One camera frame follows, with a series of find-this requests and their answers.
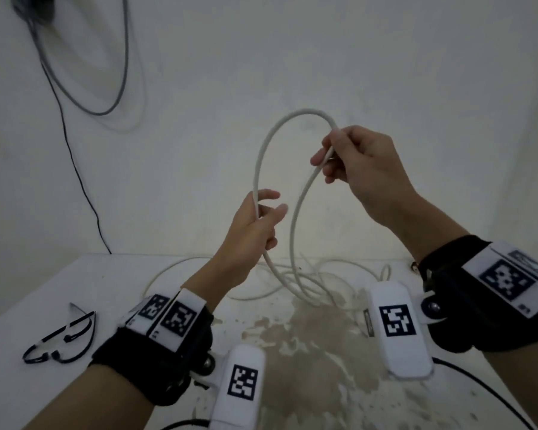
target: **table surface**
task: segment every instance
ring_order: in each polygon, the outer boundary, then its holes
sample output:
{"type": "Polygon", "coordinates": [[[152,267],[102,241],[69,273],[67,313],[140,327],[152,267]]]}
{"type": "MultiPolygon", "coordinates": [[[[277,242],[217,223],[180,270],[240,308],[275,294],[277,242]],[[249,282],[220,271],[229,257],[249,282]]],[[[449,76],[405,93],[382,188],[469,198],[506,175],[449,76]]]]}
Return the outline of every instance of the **table surface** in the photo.
{"type": "MultiPolygon", "coordinates": [[[[151,278],[183,258],[84,255],[2,315],[0,430],[24,426],[74,380],[88,365],[93,350],[115,331],[117,319],[140,300],[151,278]],[[66,323],[69,302],[98,312],[92,349],[68,365],[53,361],[25,365],[23,352],[66,323]]],[[[204,262],[194,259],[179,264],[161,275],[151,290],[179,287],[204,262]]],[[[377,274],[386,263],[359,262],[377,274]]],[[[408,269],[407,261],[389,263],[392,279],[407,285],[412,293],[421,291],[420,278],[408,269]]],[[[304,262],[300,265],[308,268],[304,262]]],[[[370,274],[350,264],[331,262],[323,271],[327,283],[341,295],[343,287],[345,291],[347,288],[338,277],[356,290],[375,282],[370,274]]],[[[256,268],[230,296],[254,296],[273,286],[275,278],[256,268]]],[[[434,376],[423,382],[389,380],[379,363],[374,340],[359,332],[348,313],[309,308],[287,290],[250,302],[225,298],[214,315],[213,351],[225,353],[246,341],[263,347],[267,354],[259,428],[337,428],[337,422],[347,428],[368,429],[523,428],[495,398],[448,368],[437,367],[434,376]]],[[[54,345],[63,355],[72,354],[67,345],[54,345]]],[[[433,355],[471,371],[516,404],[480,353],[448,354],[430,339],[429,349],[433,355]]],[[[192,385],[176,405],[156,408],[147,429],[159,429],[192,416],[207,418],[213,403],[208,391],[192,385]]]]}

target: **person's left hand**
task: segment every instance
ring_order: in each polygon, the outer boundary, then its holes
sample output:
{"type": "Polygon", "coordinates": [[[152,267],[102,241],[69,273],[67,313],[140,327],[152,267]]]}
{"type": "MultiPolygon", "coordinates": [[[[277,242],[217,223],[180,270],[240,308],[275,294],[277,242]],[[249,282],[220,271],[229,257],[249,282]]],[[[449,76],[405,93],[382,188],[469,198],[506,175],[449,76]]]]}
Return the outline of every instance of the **person's left hand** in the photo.
{"type": "MultiPolygon", "coordinates": [[[[259,201],[279,199],[278,191],[268,188],[259,190],[259,201]]],[[[239,207],[230,230],[223,244],[216,252],[213,260],[217,265],[230,272],[234,287],[243,283],[249,272],[256,266],[264,251],[269,251],[277,245],[275,225],[287,214],[287,204],[282,203],[277,208],[259,204],[258,219],[255,215],[253,193],[250,192],[239,207]]]]}

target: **white wall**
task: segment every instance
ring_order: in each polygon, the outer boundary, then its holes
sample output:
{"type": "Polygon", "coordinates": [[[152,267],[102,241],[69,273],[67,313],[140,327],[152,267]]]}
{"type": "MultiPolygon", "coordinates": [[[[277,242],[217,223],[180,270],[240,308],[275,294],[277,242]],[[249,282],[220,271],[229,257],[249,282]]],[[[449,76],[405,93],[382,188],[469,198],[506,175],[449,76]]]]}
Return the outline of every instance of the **white wall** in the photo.
{"type": "Polygon", "coordinates": [[[538,106],[497,214],[492,235],[538,258],[538,106]]]}
{"type": "MultiPolygon", "coordinates": [[[[59,37],[45,35],[53,63],[101,108],[117,89],[120,1],[82,0],[90,25],[58,1],[59,37]]],[[[102,122],[62,100],[115,252],[212,253],[262,138],[308,106],[390,133],[420,192],[489,233],[538,100],[538,0],[131,0],[131,13],[137,45],[118,114],[102,122]]],[[[263,185],[292,203],[326,132],[310,117],[285,127],[263,185]]],[[[346,187],[322,182],[297,241],[308,256],[406,255],[346,187]]],[[[103,249],[28,32],[0,0],[0,313],[103,249]]]]}

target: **black cable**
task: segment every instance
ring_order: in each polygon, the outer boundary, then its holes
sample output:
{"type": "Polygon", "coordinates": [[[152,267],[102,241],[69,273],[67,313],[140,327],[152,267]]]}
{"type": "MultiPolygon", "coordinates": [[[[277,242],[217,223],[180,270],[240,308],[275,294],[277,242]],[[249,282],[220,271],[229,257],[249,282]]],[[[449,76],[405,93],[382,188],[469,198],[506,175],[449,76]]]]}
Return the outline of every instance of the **black cable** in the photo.
{"type": "Polygon", "coordinates": [[[105,116],[109,115],[111,112],[114,111],[114,109],[117,107],[117,105],[122,100],[122,96],[124,94],[124,90],[126,89],[126,82],[127,82],[127,72],[128,72],[128,66],[129,66],[129,25],[128,25],[128,0],[122,0],[122,6],[123,6],[123,18],[124,18],[124,70],[122,74],[122,83],[120,85],[120,89],[117,93],[117,97],[114,101],[114,103],[108,108],[107,110],[104,110],[102,112],[95,112],[93,110],[90,110],[79,103],[78,100],[76,100],[70,92],[62,85],[58,77],[56,76],[56,73],[52,69],[50,62],[48,60],[48,57],[46,56],[46,53],[44,51],[44,48],[42,46],[42,41],[40,40],[40,36],[38,34],[38,27],[36,26],[35,22],[31,20],[31,18],[28,16],[26,18],[26,21],[28,23],[28,29],[30,31],[30,35],[32,36],[32,40],[34,41],[34,45],[36,45],[36,49],[38,50],[38,55],[40,57],[40,61],[42,62],[42,67],[44,70],[48,71],[48,74],[50,77],[54,80],[54,83],[59,87],[59,89],[64,93],[65,96],[68,97],[72,103],[78,107],[80,110],[84,111],[88,115],[93,116],[105,116]]]}
{"type": "Polygon", "coordinates": [[[181,426],[209,427],[209,420],[201,420],[194,418],[192,420],[178,421],[177,423],[173,423],[167,427],[163,427],[162,430],[172,430],[172,428],[178,428],[181,426]]]}
{"type": "Polygon", "coordinates": [[[82,188],[82,193],[84,193],[84,196],[87,200],[87,202],[90,205],[90,208],[92,209],[93,213],[96,215],[96,222],[97,222],[97,231],[100,234],[101,240],[104,242],[104,245],[106,246],[106,249],[110,254],[112,254],[112,251],[109,249],[108,244],[106,243],[106,239],[104,238],[103,234],[101,233],[101,227],[100,227],[100,216],[98,216],[96,209],[94,208],[92,201],[90,201],[88,194],[86,193],[86,190],[84,188],[84,183],[82,182],[82,178],[80,176],[80,173],[78,172],[78,169],[76,167],[76,162],[74,161],[74,155],[72,154],[72,148],[70,147],[70,143],[68,142],[68,132],[66,131],[66,120],[64,119],[64,110],[62,108],[62,104],[59,101],[58,94],[56,93],[56,90],[54,88],[54,85],[52,84],[52,81],[50,80],[50,76],[48,75],[48,72],[46,71],[46,68],[42,64],[42,70],[44,71],[44,74],[46,75],[46,78],[48,79],[48,83],[50,84],[50,88],[52,89],[52,93],[54,93],[54,97],[56,98],[56,101],[58,102],[59,107],[59,114],[62,117],[62,127],[64,129],[64,140],[66,141],[66,146],[68,147],[68,152],[70,153],[70,159],[72,160],[72,165],[74,166],[74,171],[76,172],[76,176],[78,177],[78,181],[80,182],[80,187],[82,188]]]}
{"type": "Polygon", "coordinates": [[[452,368],[453,370],[456,370],[458,371],[459,373],[461,374],[464,374],[465,376],[467,376],[468,378],[471,378],[473,379],[476,383],[478,383],[481,387],[483,387],[484,389],[486,389],[490,394],[494,395],[496,398],[498,398],[498,400],[500,400],[500,402],[502,404],[504,404],[508,410],[510,412],[512,412],[521,422],[522,424],[524,424],[526,426],[526,428],[528,428],[529,430],[534,430],[534,427],[526,420],[526,418],[524,418],[514,407],[512,407],[512,405],[506,401],[505,399],[503,399],[500,394],[498,394],[498,392],[496,392],[494,389],[492,389],[490,386],[488,386],[486,383],[484,383],[483,381],[481,381],[478,377],[470,374],[468,371],[466,371],[465,369],[463,368],[460,368],[459,366],[456,366],[455,364],[453,363],[450,363],[450,362],[446,362],[446,361],[443,361],[442,359],[439,359],[439,358],[435,358],[433,357],[432,358],[432,361],[434,363],[437,363],[439,365],[444,365],[444,366],[447,366],[448,368],[452,368]]]}

